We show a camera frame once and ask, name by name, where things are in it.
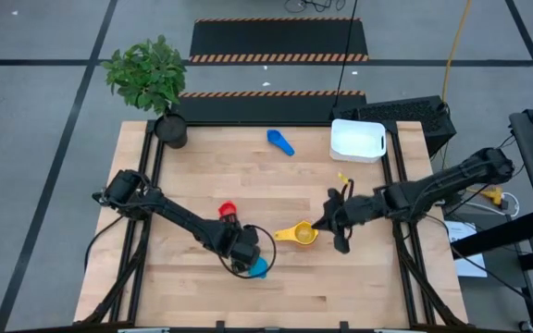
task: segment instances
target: orange and black striped tape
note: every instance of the orange and black striped tape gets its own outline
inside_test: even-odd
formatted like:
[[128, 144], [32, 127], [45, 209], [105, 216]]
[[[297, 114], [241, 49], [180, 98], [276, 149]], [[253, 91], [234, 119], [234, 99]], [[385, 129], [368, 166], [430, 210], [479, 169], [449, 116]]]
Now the orange and black striped tape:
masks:
[[[345, 54], [264, 54], [264, 55], [191, 55], [192, 63], [244, 63], [244, 62], [341, 62]], [[367, 61], [365, 54], [348, 54], [347, 62]]]
[[351, 20], [351, 18], [199, 18], [196, 22], [250, 22], [250, 21], [283, 21], [283, 20]]
[[[254, 97], [254, 96], [331, 96], [337, 91], [286, 91], [286, 92], [181, 92], [179, 97]], [[340, 91], [340, 96], [365, 96], [362, 91]]]

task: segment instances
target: yellow measuring cup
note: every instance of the yellow measuring cup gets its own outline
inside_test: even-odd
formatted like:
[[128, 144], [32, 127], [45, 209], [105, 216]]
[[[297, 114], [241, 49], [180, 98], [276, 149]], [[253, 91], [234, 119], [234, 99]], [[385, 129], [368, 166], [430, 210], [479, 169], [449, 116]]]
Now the yellow measuring cup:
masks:
[[308, 221], [302, 221], [291, 228], [275, 231], [275, 241], [295, 241], [302, 245], [313, 243], [318, 236], [318, 230], [312, 229]]

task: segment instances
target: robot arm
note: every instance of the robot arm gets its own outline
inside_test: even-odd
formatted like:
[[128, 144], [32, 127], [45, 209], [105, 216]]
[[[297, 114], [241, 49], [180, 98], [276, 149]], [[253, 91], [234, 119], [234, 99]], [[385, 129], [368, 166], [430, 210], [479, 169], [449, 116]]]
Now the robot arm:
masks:
[[438, 200], [476, 183], [504, 183], [511, 179], [513, 172], [513, 162], [501, 149], [484, 148], [460, 165], [424, 179], [374, 189], [372, 197], [357, 195], [345, 201], [338, 191], [330, 189], [329, 200], [324, 203], [324, 216], [312, 228], [334, 233], [335, 249], [348, 253], [350, 236], [345, 238], [345, 229], [351, 230], [354, 225], [383, 216], [415, 223]]
[[149, 179], [133, 170], [120, 170], [108, 188], [93, 195], [102, 206], [116, 209], [132, 219], [156, 213], [191, 232], [208, 251], [231, 259], [231, 269], [244, 272], [256, 263], [260, 254], [255, 228], [242, 227], [237, 218], [228, 222], [203, 219], [164, 196], [151, 186]]

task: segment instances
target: white paper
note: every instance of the white paper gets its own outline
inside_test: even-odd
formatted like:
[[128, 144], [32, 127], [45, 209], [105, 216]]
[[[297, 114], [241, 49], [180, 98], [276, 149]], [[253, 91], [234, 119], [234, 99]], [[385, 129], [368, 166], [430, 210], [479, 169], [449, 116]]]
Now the white paper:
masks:
[[[472, 223], [445, 221], [445, 225], [448, 227], [449, 230], [450, 242], [455, 242], [462, 238], [466, 238], [477, 233], [477, 228]], [[485, 268], [485, 261], [482, 257], [482, 253], [471, 255], [467, 258], [475, 264]], [[455, 269], [458, 273], [458, 277], [487, 277], [487, 272], [483, 271], [478, 267], [475, 267], [464, 259], [458, 259], [455, 261]]]

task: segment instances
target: wooden table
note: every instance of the wooden table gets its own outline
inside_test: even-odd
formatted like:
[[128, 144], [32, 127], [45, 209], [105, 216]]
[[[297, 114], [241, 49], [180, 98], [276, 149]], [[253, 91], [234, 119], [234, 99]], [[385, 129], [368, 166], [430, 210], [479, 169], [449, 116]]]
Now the wooden table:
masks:
[[[144, 122], [124, 122], [109, 179], [120, 169], [137, 169]], [[332, 161], [329, 128], [280, 129], [295, 149], [288, 157], [267, 143], [265, 128], [189, 128], [189, 142], [180, 150], [167, 148], [159, 186], [173, 201], [207, 218], [232, 200], [243, 224], [274, 233], [302, 219], [322, 216], [327, 189], [340, 189], [342, 172], [355, 180], [355, 192], [372, 194], [384, 184], [381, 163]], [[431, 173], [419, 123], [399, 123], [409, 179]], [[155, 139], [150, 150], [155, 151]], [[389, 153], [394, 179], [398, 178]], [[151, 174], [150, 157], [148, 174]], [[432, 215], [441, 218], [440, 211]], [[97, 231], [115, 217], [102, 209]], [[114, 283], [126, 223], [110, 229], [94, 245], [76, 320], [87, 316]], [[460, 285], [445, 229], [431, 219], [419, 223], [430, 283], [461, 319], [466, 320]], [[262, 255], [272, 251], [259, 235]], [[279, 242], [275, 266], [266, 279], [241, 280], [221, 266], [213, 253], [192, 236], [154, 216], [142, 285], [138, 326], [214, 327], [408, 327], [391, 223], [378, 219], [354, 228], [351, 252], [332, 246], [332, 234], [321, 232], [308, 248]], [[414, 283], [419, 322], [424, 322], [419, 288]], [[130, 297], [130, 287], [125, 290]], [[126, 318], [123, 301], [121, 318]]]

